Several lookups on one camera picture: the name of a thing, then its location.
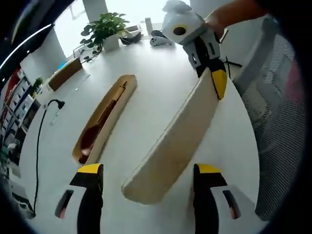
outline hand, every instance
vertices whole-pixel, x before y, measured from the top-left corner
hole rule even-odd
[[[225,27],[222,24],[220,24],[218,20],[213,16],[207,16],[205,18],[205,22],[209,28],[215,31],[219,39],[221,39],[224,34]]]

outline mesh chair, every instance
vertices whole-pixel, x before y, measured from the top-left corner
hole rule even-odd
[[[255,212],[269,220],[288,192],[304,146],[303,88],[295,54],[273,19],[234,81],[253,124],[260,183]]]

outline white flower pot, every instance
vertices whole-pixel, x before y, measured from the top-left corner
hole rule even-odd
[[[110,52],[119,48],[119,35],[114,34],[104,40],[103,48],[105,52]]]

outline game controller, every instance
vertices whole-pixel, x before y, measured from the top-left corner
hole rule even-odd
[[[173,42],[170,41],[170,40],[167,39],[167,38],[152,37],[151,40],[150,40],[150,44],[151,44],[151,46],[166,45],[166,44],[172,45]]]

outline white table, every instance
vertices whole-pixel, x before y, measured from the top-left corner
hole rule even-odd
[[[110,85],[124,74],[135,74],[138,87],[99,160],[104,164],[103,233],[194,233],[189,195],[195,162],[221,167],[227,182],[256,202],[259,185],[256,142],[247,111],[231,81],[187,169],[161,203],[145,206],[125,199],[121,186],[170,123],[195,86],[197,75],[179,45],[151,47],[146,40],[100,55],[92,65],[84,64],[84,69],[51,96],[63,99],[66,104],[53,126],[50,122],[57,107],[55,104],[49,107],[41,131],[37,216],[29,221],[36,230],[46,234],[75,233],[54,216],[53,205],[59,199],[56,194],[70,183],[79,168],[71,152],[81,130]],[[36,140],[42,114],[41,108],[29,128],[19,163],[31,204],[36,188]]]

